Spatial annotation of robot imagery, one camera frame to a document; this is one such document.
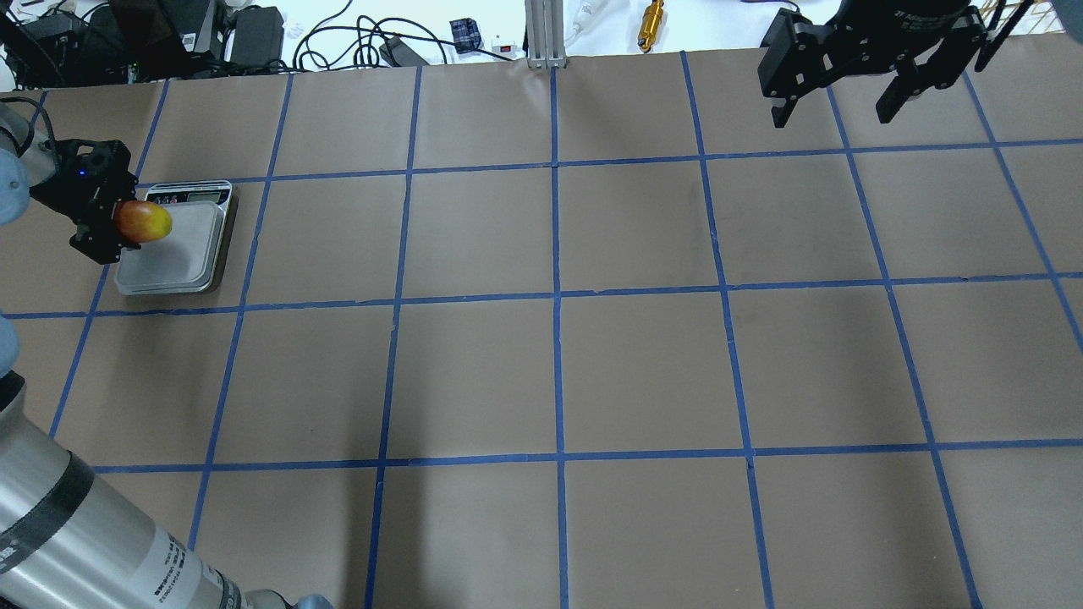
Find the power adapter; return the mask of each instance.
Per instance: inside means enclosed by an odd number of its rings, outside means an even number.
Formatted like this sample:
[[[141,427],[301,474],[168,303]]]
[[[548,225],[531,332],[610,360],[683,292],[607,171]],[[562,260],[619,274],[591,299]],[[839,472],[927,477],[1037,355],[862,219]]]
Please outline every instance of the power adapter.
[[[233,51],[230,62],[243,66],[265,66],[282,59],[282,13],[274,7],[237,11],[234,18]]]

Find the electronic equipment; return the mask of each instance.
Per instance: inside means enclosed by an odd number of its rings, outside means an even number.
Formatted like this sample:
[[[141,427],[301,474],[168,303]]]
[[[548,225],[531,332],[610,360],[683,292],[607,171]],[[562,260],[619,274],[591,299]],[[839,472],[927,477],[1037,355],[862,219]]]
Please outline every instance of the electronic equipment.
[[[265,66],[282,59],[282,13],[274,7],[250,7],[234,14],[233,49],[230,62],[243,66]]]
[[[470,17],[453,21],[452,40],[455,42],[455,52],[460,55],[481,49],[481,31],[478,29],[478,22]]]
[[[387,42],[380,44],[380,56],[395,67],[429,65],[429,62],[425,61],[421,55],[417,54],[417,51],[410,49],[397,36],[392,36]]]
[[[237,204],[224,180],[157,184],[146,200],[173,219],[165,238],[120,254],[114,280],[121,294],[191,294],[218,287],[225,268]]]
[[[192,76],[221,60],[227,29],[222,0],[109,0],[120,30],[147,78]]]

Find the scale platform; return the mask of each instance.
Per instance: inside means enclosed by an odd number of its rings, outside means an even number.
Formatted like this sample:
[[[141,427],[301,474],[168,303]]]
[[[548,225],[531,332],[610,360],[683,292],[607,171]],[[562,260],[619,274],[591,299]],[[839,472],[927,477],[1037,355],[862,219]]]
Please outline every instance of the scale platform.
[[[198,294],[218,287],[236,217],[233,185],[224,180],[157,184],[146,200],[165,207],[173,230],[165,238],[120,254],[115,282],[127,296]]]

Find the grid square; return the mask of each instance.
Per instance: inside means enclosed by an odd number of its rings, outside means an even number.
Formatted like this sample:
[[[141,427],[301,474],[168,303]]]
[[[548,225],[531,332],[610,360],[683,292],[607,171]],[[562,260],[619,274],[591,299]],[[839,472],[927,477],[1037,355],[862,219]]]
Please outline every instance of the grid square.
[[[187,540],[199,494],[197,471],[105,474],[100,480],[125,496],[178,540]]]
[[[0,226],[0,309],[5,313],[90,309],[102,268],[66,243],[74,234],[70,220],[32,199],[22,218]]]
[[[1083,271],[1083,145],[1002,152],[1054,268]]]
[[[570,451],[741,446],[718,294],[561,304]]]
[[[925,442],[883,287],[735,291],[730,299],[757,444]]]
[[[1083,437],[1083,354],[1048,282],[896,294],[938,440]]]
[[[992,151],[856,160],[892,277],[1045,271]]]
[[[97,303],[97,310],[168,311],[204,307],[236,307],[239,304],[240,290],[245,285],[245,272],[248,270],[248,252],[252,247],[252,234],[256,232],[260,200],[263,198],[263,184],[234,184],[233,196],[235,198],[234,205],[237,206],[237,216],[233,222],[230,247],[225,251],[225,269],[222,270],[222,281],[213,291],[125,296],[117,288],[117,268],[112,265],[109,267],[109,277],[102,290],[102,298]]]
[[[391,468],[382,514],[374,606],[560,605],[553,464]]]
[[[389,456],[552,452],[554,400],[550,300],[403,308]]]
[[[1083,82],[1065,78],[1081,63],[1083,50],[1067,34],[1005,41],[989,67],[970,77],[996,139],[1083,138],[1083,116],[1065,106],[1083,98]]]
[[[1083,598],[1083,449],[941,454],[978,594],[988,609]]]
[[[567,464],[573,607],[764,607],[745,462]]]
[[[235,322],[94,320],[56,441],[91,465],[203,463]]]
[[[756,459],[779,609],[969,607],[926,453]]]
[[[414,77],[414,70],[401,72]],[[550,115],[549,70],[530,69],[526,62],[426,67],[414,166],[546,163],[552,157]],[[514,137],[483,135],[499,133]]]
[[[395,296],[405,178],[276,182],[248,302]]]
[[[361,607],[375,487],[375,469],[217,471],[196,550],[242,589]]]
[[[892,78],[893,72],[844,78],[831,86],[851,146],[968,144],[989,141],[962,79],[950,89],[929,89],[921,98],[906,102],[891,122],[882,125],[876,116],[876,101],[884,94]]]
[[[713,160],[708,170],[730,284],[879,278],[845,156]]]
[[[216,461],[376,458],[390,336],[391,307],[246,313]]]
[[[562,289],[717,285],[694,161],[560,170]]]
[[[86,320],[12,320],[22,349],[15,372],[26,378],[26,417],[44,431],[53,424]]]
[[[548,169],[416,176],[403,296],[552,291]]]
[[[771,102],[760,92],[756,73],[765,52],[733,49],[688,54],[707,154],[841,148],[824,91],[801,98],[786,128],[774,128]]]
[[[161,89],[161,82],[56,89],[45,98],[45,109],[62,140],[123,142],[132,154],[129,170],[135,171]],[[37,127],[44,131],[42,122]]]
[[[275,173],[405,169],[413,99],[408,69],[295,76]]]
[[[557,98],[561,160],[696,154],[676,53],[573,62],[557,73]]]
[[[266,176],[285,94],[284,76],[170,82],[141,181]]]

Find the black device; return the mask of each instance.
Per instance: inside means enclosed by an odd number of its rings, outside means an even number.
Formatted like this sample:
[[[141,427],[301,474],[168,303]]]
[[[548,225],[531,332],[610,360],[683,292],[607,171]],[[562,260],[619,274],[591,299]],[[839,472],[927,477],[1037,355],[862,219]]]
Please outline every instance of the black device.
[[[243,66],[265,66],[282,59],[282,13],[274,7],[249,8],[234,15],[233,50],[230,62]]]
[[[380,44],[380,56],[394,67],[429,65],[429,62],[425,61],[397,36],[392,36],[387,42]]]
[[[478,22],[470,17],[453,21],[452,40],[455,42],[455,52],[460,55],[481,49],[481,31],[478,30]]]
[[[69,80],[78,76],[74,67],[82,53],[86,31],[84,23],[67,14],[50,15],[25,24],[23,33],[44,52],[47,62],[51,65],[48,70],[42,72],[31,67],[19,54],[8,53],[5,61],[15,82],[27,89],[70,85]]]
[[[988,27],[967,0],[843,0],[824,25],[780,9],[759,64],[764,96],[775,104],[774,126],[785,127],[797,100],[844,76],[896,72],[876,102],[879,121],[890,122],[909,100],[954,85],[975,54],[981,72],[1031,4],[1023,0],[992,40],[1004,0]],[[918,65],[917,57],[934,48]]]
[[[148,78],[192,76],[200,60],[221,60],[227,28],[222,0],[109,0],[120,30]]]

